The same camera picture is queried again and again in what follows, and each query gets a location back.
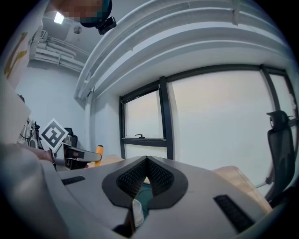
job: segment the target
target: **window frame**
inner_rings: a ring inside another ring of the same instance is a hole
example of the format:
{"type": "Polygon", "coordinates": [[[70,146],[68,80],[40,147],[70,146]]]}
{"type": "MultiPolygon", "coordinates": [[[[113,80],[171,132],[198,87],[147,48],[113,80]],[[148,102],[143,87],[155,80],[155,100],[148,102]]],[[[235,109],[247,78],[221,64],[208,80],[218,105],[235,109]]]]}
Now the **window frame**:
{"type": "Polygon", "coordinates": [[[172,122],[171,122],[171,110],[168,98],[168,91],[165,77],[161,77],[159,80],[140,87],[124,96],[120,96],[120,142],[121,142],[121,157],[126,158],[125,144],[151,146],[151,147],[163,147],[167,148],[167,158],[173,160],[173,137],[172,137],[172,122]],[[149,93],[159,91],[163,138],[161,139],[138,139],[138,138],[126,138],[125,132],[125,104],[147,95],[149,93]]]}
{"type": "MultiPolygon", "coordinates": [[[[223,64],[223,65],[214,65],[214,66],[206,66],[200,67],[192,70],[183,71],[177,74],[173,74],[170,76],[162,76],[159,80],[154,81],[150,84],[147,84],[143,87],[138,88],[124,96],[120,97],[120,141],[121,141],[121,156],[125,158],[125,148],[124,144],[135,144],[135,145],[143,145],[143,146],[154,146],[154,147],[167,147],[167,158],[173,159],[173,136],[172,136],[172,121],[171,121],[171,108],[170,101],[168,97],[167,91],[167,83],[181,80],[183,78],[197,76],[201,74],[215,73],[221,71],[233,71],[233,70],[254,70],[259,71],[263,75],[265,82],[267,84],[267,88],[269,91],[269,95],[271,101],[274,106],[274,110],[280,110],[280,104],[277,92],[275,90],[273,81],[271,79],[271,75],[283,76],[288,87],[289,93],[292,95],[294,99],[294,103],[296,104],[295,109],[295,118],[289,121],[289,126],[294,127],[299,124],[299,116],[298,116],[298,104],[295,97],[294,89],[290,82],[290,79],[283,69],[278,69],[276,67],[266,66],[264,64],[254,65],[254,64],[223,64]],[[159,90],[160,94],[160,104],[161,104],[161,114],[162,114],[162,125],[163,125],[163,139],[133,139],[133,138],[125,138],[125,115],[124,115],[124,104],[134,100],[138,97],[144,96],[146,94],[152,93],[156,90],[159,90]]],[[[296,147],[295,147],[295,158],[297,158],[298,153],[298,145],[299,145],[299,129],[297,129],[296,135],[296,147]]]]}

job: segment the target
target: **black mesh chair back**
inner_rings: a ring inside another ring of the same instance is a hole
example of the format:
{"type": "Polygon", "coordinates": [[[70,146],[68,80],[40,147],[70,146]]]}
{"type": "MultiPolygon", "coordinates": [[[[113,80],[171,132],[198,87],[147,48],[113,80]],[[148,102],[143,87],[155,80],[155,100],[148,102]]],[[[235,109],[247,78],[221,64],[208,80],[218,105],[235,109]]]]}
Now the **black mesh chair back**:
{"type": "Polygon", "coordinates": [[[267,113],[272,129],[268,131],[268,142],[272,155],[274,185],[265,198],[271,201],[282,193],[293,179],[295,172],[295,151],[289,119],[284,111],[267,113]]]}

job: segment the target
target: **air vent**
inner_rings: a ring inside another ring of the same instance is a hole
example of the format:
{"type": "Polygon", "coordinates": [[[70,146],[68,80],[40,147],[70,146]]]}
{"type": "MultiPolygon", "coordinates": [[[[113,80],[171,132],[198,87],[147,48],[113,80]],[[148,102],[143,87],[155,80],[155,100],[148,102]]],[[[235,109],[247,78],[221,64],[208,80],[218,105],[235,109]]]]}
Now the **air vent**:
{"type": "Polygon", "coordinates": [[[68,184],[77,183],[77,182],[80,182],[83,180],[85,180],[85,178],[83,176],[77,176],[77,177],[66,178],[61,181],[64,185],[68,185],[68,184]]]}
{"type": "Polygon", "coordinates": [[[40,38],[43,39],[43,37],[45,36],[46,33],[47,33],[47,31],[42,30],[41,35],[40,35],[40,38]]]}
{"type": "Polygon", "coordinates": [[[219,195],[214,197],[214,200],[239,233],[254,224],[228,195],[219,195]]]}

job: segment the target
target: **camera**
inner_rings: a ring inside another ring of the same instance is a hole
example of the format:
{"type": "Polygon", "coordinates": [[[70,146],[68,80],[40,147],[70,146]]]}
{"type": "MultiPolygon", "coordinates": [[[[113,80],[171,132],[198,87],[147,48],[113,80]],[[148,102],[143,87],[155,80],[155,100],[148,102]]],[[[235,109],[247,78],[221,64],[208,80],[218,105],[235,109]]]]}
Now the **camera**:
{"type": "Polygon", "coordinates": [[[116,27],[116,21],[114,17],[109,17],[102,24],[99,24],[98,26],[95,26],[97,30],[99,31],[100,35],[104,35],[107,31],[113,29],[116,27]]]}
{"type": "Polygon", "coordinates": [[[104,35],[107,31],[116,27],[114,17],[109,17],[112,10],[112,0],[103,0],[103,9],[100,12],[101,16],[91,19],[80,19],[80,23],[86,28],[97,28],[100,35],[104,35]]]}

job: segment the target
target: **window handle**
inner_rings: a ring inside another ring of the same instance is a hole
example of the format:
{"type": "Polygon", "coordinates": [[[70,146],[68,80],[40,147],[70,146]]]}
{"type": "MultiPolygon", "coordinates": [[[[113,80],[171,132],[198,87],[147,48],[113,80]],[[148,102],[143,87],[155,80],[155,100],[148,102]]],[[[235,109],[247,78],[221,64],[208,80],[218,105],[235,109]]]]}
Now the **window handle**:
{"type": "Polygon", "coordinates": [[[135,136],[140,135],[139,139],[145,139],[142,134],[135,134],[135,136]]]}

